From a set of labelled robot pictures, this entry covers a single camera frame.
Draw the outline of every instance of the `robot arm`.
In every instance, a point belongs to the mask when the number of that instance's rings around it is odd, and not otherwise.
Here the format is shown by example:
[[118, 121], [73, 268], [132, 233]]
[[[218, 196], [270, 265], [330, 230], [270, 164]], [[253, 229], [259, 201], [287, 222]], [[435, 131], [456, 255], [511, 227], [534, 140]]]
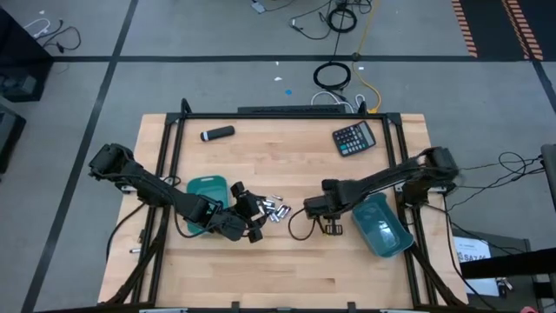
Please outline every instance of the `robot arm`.
[[245, 190], [241, 182], [231, 187], [236, 205], [224, 209], [222, 203], [214, 199], [183, 193], [147, 172], [134, 160], [133, 152], [119, 144], [105, 144], [89, 167], [89, 174], [97, 180], [108, 179], [118, 189], [131, 185], [146, 204], [156, 207], [173, 205], [186, 221], [202, 229], [217, 232], [232, 241], [240, 240], [246, 230], [251, 243], [262, 239], [261, 226], [266, 217], [251, 219], [259, 213], [264, 215], [261, 200]]
[[455, 187], [452, 181], [458, 174], [458, 168], [448, 149], [430, 148], [396, 167], [361, 180], [325, 179], [321, 183], [324, 195], [305, 199], [303, 206], [307, 218], [323, 217], [328, 220], [325, 233], [341, 235], [341, 226], [336, 225], [335, 221], [368, 195], [402, 184], [404, 203], [423, 204], [427, 201], [427, 193], [431, 188], [442, 188], [446, 193], [451, 191]]

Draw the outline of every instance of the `calculator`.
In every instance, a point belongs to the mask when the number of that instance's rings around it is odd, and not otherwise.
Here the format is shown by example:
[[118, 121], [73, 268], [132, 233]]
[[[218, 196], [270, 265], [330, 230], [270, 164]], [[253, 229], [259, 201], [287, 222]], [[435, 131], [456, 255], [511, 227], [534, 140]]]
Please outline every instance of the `calculator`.
[[365, 121], [335, 131], [332, 138], [342, 157], [362, 152], [376, 144], [373, 132]]

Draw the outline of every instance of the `wooden tabletop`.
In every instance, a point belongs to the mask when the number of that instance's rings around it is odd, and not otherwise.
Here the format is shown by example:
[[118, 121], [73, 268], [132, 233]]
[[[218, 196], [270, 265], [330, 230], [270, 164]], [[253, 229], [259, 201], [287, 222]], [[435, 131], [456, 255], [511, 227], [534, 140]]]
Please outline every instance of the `wooden tabletop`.
[[[136, 161], [155, 171], [162, 138], [164, 115], [145, 115], [135, 148]], [[409, 155], [430, 141], [422, 115], [402, 115]], [[360, 179], [388, 167], [384, 133], [380, 121], [367, 121], [377, 144], [370, 150], [341, 157], [331, 138], [334, 130], [356, 120], [187, 120], [177, 175], [185, 190], [199, 176], [224, 176], [228, 186], [242, 181], [258, 195], [280, 195], [294, 210], [303, 199], [319, 196], [324, 178]], [[234, 125], [235, 135], [204, 143], [199, 134]], [[400, 161], [395, 129], [391, 126], [396, 159]], [[172, 150], [175, 127], [170, 137]], [[166, 171], [170, 157], [166, 160]], [[385, 192], [395, 208], [393, 192]], [[439, 196], [432, 205], [443, 208]], [[139, 204], [135, 195], [123, 197], [119, 219]], [[117, 291], [137, 263], [137, 237], [144, 227], [147, 210], [128, 220], [116, 234], [104, 274], [100, 301]], [[304, 215], [292, 224], [297, 236], [307, 234], [311, 222]], [[431, 264], [462, 301], [464, 284], [453, 269], [447, 246], [447, 227], [442, 213], [422, 210]], [[243, 308], [411, 308], [411, 296], [403, 254], [392, 258], [375, 256], [364, 244], [350, 218], [342, 216], [343, 236], [323, 236], [320, 231], [304, 242], [288, 234], [287, 220], [266, 223], [264, 238], [231, 242], [218, 235], [195, 239], [179, 236], [170, 221], [164, 251], [157, 306], [227, 308], [240, 301]], [[180, 221], [182, 229], [186, 225]], [[427, 302], [422, 270], [417, 262], [421, 301]], [[146, 272], [142, 299], [146, 299], [151, 268]]]

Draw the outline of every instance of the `teal tray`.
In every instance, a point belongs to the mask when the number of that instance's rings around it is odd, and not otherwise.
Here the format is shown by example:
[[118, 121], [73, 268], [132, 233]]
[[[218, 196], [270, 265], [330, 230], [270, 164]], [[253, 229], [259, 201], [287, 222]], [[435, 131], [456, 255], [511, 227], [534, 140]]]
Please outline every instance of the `teal tray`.
[[[222, 207], [228, 207], [228, 184], [222, 176], [198, 177], [189, 181], [186, 187], [187, 193], [208, 196], [216, 201], [222, 201]], [[188, 223], [188, 230], [191, 234], [201, 231], [196, 225]]]
[[365, 243], [377, 256], [395, 256], [414, 244], [414, 237], [403, 228], [383, 193], [369, 196], [355, 206], [352, 218]]

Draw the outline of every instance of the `yellow cable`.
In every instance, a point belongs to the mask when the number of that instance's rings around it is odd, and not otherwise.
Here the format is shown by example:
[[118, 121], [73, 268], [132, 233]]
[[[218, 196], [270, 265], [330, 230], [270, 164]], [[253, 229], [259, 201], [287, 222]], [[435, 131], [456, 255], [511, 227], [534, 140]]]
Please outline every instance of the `yellow cable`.
[[[379, 6], [379, 3], [380, 3], [380, 0], [374, 0], [373, 6], [371, 8], [371, 12], [369, 13], [368, 18], [367, 18], [367, 26], [365, 26], [365, 30], [363, 31], [363, 38], [361, 39], [361, 42], [359, 43], [359, 49], [357, 50], [358, 55], [361, 53], [361, 50], [363, 49], [363, 45], [365, 44], [365, 41], [367, 40], [368, 30], [370, 29], [371, 21], [373, 20], [373, 16], [374, 16], [374, 12], [376, 10], [376, 7]], [[372, 84], [367, 83], [363, 79], [363, 77], [361, 77], [358, 70], [355, 70], [355, 62], [351, 63], [351, 70], [353, 71], [353, 73], [355, 73], [355, 75], [359, 78], [359, 80], [365, 86], [367, 86], [370, 90], [372, 90], [374, 92], [374, 94], [376, 95], [376, 99], [377, 99], [376, 106], [372, 109], [369, 109], [368, 113], [371, 113], [371, 114], [378, 113], [379, 108], [381, 107], [381, 104], [382, 104], [382, 97], [381, 97], [380, 92]]]

